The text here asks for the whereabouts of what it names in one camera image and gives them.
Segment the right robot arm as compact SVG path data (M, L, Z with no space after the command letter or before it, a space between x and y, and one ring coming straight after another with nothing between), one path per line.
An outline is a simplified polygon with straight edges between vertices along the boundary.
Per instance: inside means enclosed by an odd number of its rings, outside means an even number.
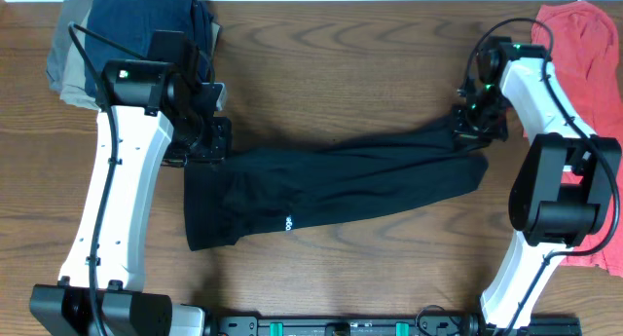
M536 320L531 311L545 284L583 240L619 213L619 142L601 137L575 111L556 77L549 49L493 36L469 61L476 77L458 90L455 143L475 149L508 136L514 109L530 143L512 186L508 213L514 233L493 282L479 298L478 335L577 335L577 321Z

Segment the black t-shirt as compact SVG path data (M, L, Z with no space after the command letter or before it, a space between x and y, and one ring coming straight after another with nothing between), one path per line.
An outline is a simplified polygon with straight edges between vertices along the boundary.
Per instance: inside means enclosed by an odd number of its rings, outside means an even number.
M486 157L455 143L448 119L320 150L257 148L184 169L188 246L233 245L272 232L342 224L478 189Z

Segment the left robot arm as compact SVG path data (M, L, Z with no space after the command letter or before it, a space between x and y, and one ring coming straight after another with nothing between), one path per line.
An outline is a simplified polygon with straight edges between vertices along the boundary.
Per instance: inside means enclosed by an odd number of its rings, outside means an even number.
M113 59L101 72L97 150L81 222L56 284L31 314L53 335L210 335L203 308L145 291L145 248L161 167L220 164L230 121L223 84L193 63Z

